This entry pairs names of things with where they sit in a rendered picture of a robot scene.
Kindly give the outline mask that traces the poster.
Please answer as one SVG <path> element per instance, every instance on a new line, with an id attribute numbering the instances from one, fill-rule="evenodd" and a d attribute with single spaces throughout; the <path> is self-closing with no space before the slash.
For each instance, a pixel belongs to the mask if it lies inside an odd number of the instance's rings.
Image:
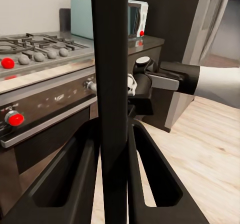
<path id="1" fill-rule="evenodd" d="M 91 0 L 105 224 L 127 224 L 128 0 Z"/>

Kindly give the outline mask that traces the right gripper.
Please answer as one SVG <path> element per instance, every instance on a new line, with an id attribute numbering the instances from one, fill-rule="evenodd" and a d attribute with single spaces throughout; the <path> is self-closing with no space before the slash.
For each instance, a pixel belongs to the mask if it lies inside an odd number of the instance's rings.
<path id="1" fill-rule="evenodd" d="M 144 81 L 136 80 L 136 83 L 135 95 L 127 97 L 128 118 L 134 119 L 137 115 L 153 116 L 155 106 L 153 96 L 149 94 L 150 88 Z"/>

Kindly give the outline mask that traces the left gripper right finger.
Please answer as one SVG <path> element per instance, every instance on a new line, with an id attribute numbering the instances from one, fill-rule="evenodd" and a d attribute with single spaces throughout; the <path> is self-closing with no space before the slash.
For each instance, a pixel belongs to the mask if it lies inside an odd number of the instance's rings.
<path id="1" fill-rule="evenodd" d="M 156 207 L 145 204 L 139 152 Z M 127 118 L 129 224 L 210 224 L 145 126 Z"/>

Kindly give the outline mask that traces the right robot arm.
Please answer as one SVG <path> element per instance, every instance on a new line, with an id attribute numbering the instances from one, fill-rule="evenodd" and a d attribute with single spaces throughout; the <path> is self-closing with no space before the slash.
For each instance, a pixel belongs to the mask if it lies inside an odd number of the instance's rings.
<path id="1" fill-rule="evenodd" d="M 217 68 L 162 61 L 159 72 L 149 56 L 135 61 L 128 74 L 128 118 L 153 116 L 150 88 L 164 89 L 209 99 L 240 109 L 240 68 Z"/>

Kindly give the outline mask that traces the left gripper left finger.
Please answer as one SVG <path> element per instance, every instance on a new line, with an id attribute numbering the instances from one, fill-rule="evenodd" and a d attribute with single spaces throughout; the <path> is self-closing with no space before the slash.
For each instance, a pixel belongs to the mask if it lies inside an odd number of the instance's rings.
<path id="1" fill-rule="evenodd" d="M 0 224 L 91 224 L 99 117 L 84 122 Z"/>

